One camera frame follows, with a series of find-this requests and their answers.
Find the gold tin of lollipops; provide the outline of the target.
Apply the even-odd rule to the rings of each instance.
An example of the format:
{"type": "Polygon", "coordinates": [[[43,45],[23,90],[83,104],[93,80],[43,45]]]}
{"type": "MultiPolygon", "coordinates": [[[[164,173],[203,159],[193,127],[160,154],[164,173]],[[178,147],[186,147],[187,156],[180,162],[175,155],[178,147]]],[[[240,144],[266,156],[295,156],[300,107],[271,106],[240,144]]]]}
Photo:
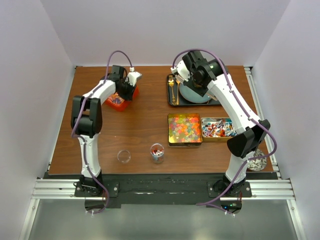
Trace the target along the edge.
{"type": "Polygon", "coordinates": [[[202,117],[200,120],[204,142],[226,142],[237,135],[229,117],[202,117]]]}

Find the clear glass jar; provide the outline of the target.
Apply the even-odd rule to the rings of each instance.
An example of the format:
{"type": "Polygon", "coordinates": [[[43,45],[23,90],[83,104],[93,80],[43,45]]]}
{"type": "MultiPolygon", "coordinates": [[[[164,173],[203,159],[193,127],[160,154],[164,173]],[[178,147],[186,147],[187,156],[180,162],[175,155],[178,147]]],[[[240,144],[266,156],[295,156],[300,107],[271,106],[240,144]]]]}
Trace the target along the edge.
{"type": "Polygon", "coordinates": [[[160,143],[154,143],[150,147],[151,160],[154,164],[161,164],[164,162],[165,148],[160,143]]]}

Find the black tin of star candies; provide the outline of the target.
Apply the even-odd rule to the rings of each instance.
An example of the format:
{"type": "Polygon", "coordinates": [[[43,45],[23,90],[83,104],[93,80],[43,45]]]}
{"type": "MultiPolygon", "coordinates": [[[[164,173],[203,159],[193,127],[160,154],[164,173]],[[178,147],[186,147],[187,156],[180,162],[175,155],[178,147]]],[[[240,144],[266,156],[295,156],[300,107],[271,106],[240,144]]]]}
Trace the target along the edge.
{"type": "Polygon", "coordinates": [[[167,126],[170,147],[199,147],[203,142],[198,113],[170,113],[167,126]]]}

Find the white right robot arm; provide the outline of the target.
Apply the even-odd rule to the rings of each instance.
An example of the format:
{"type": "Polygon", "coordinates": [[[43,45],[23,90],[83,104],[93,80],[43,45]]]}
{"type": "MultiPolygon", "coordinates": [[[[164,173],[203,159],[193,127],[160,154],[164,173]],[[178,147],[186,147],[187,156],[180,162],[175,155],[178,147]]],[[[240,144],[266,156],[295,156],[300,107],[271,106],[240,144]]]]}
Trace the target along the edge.
{"type": "Polygon", "coordinates": [[[184,85],[199,95],[216,97],[236,131],[236,135],[227,140],[231,157],[222,185],[223,192],[233,197],[241,190],[240,183],[246,178],[248,162],[254,157],[271,125],[251,110],[219,58],[208,61],[200,50],[190,50],[182,61],[185,68],[178,73],[184,85]]]}

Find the clear plastic scoop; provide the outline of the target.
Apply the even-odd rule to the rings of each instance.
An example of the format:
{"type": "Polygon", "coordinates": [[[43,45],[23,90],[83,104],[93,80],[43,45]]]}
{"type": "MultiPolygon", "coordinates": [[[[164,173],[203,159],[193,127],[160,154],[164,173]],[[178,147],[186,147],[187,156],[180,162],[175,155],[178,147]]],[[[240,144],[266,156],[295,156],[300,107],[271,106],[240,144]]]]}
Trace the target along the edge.
{"type": "Polygon", "coordinates": [[[207,92],[206,93],[207,96],[209,96],[211,99],[213,99],[214,101],[218,101],[217,97],[215,95],[213,95],[211,92],[207,92]]]}

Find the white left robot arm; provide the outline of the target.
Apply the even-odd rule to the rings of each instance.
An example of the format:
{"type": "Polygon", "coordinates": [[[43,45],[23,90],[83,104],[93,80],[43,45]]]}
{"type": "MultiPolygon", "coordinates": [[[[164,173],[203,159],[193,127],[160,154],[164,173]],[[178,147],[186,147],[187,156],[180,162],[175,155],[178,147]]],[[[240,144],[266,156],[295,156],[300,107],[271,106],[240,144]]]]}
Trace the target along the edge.
{"type": "Polygon", "coordinates": [[[115,93],[126,101],[132,101],[141,78],[142,74],[134,67],[126,72],[124,67],[114,65],[93,89],[72,99],[71,136],[77,138],[80,145],[80,181],[92,196],[99,196],[104,190],[104,184],[98,179],[102,174],[98,157],[98,137],[103,127],[102,104],[115,93]]]}

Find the orange box of lollipops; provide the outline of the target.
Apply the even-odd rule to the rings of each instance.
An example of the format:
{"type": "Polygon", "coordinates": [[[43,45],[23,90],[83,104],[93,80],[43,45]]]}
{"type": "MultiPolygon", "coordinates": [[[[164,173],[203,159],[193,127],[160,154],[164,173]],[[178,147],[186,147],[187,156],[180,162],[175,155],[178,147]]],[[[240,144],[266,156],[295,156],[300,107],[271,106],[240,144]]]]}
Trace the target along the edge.
{"type": "Polygon", "coordinates": [[[117,92],[111,92],[102,104],[107,105],[118,112],[123,112],[131,102],[132,100],[124,100],[117,92]]]}

